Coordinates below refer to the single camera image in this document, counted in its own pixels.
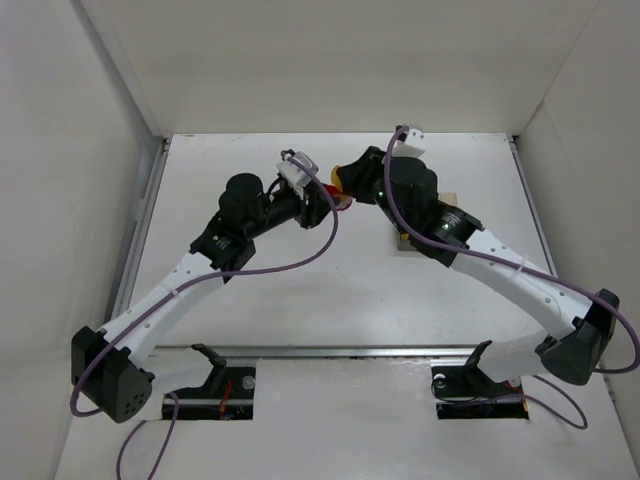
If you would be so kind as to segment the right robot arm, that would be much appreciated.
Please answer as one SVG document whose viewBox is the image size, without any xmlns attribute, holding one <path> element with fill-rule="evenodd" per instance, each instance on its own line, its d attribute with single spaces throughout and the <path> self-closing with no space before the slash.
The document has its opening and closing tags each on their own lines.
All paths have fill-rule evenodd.
<svg viewBox="0 0 640 480">
<path fill-rule="evenodd" d="M 337 166 L 332 184 L 354 200 L 376 205 L 422 255 L 491 288 L 531 316 L 540 331 L 507 342 L 487 340 L 462 373 L 476 384 L 551 374 L 585 385 L 610 342 L 619 299 L 602 289 L 595 300 L 526 274 L 535 264 L 509 249 L 464 210 L 441 200 L 438 179 L 415 157 L 394 157 L 383 175 L 384 151 L 368 148 L 355 162 Z"/>
</svg>

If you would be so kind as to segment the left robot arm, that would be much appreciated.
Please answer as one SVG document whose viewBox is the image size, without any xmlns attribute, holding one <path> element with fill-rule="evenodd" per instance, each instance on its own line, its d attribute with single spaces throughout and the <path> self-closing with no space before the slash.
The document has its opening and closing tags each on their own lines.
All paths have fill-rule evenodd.
<svg viewBox="0 0 640 480">
<path fill-rule="evenodd" d="M 200 301 L 235 276 L 248 276 L 255 239 L 295 220 L 304 229 L 338 212 L 335 187 L 311 179 L 296 187 L 284 175 L 266 191 L 251 173 L 233 176 L 219 198 L 219 210 L 171 272 L 142 300 L 99 330 L 81 328 L 71 341 L 70 410 L 88 398 L 96 413 L 123 423 L 154 395 L 183 389 L 215 392 L 225 359 L 203 344 L 165 355 L 155 347 Z"/>
</svg>

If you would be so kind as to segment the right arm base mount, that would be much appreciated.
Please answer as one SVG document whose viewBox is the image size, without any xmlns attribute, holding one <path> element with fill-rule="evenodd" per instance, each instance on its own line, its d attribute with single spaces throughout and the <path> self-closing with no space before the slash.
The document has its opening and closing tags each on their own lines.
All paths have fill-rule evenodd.
<svg viewBox="0 0 640 480">
<path fill-rule="evenodd" d="M 526 401 L 519 383 L 495 383 L 476 368 L 431 368 L 431 393 L 439 420 L 528 420 Z"/>
</svg>

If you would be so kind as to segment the yellow rounded lego brick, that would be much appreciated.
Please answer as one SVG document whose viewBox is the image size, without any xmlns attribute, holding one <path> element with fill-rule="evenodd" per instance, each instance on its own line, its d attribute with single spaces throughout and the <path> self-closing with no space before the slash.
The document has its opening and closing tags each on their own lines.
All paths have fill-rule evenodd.
<svg viewBox="0 0 640 480">
<path fill-rule="evenodd" d="M 344 186 L 342 179 L 340 177 L 340 172 L 342 170 L 342 166 L 336 165 L 331 170 L 330 174 L 330 182 L 332 187 L 340 194 L 344 194 Z"/>
</svg>

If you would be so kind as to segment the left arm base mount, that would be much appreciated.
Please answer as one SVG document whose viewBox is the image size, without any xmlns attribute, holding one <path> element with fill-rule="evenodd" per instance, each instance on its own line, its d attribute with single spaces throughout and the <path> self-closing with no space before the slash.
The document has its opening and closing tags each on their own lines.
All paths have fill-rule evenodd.
<svg viewBox="0 0 640 480">
<path fill-rule="evenodd" d="M 254 416 L 256 365 L 231 362 L 215 367 L 205 384 L 182 388 L 178 398 L 178 420 L 248 421 Z"/>
</svg>

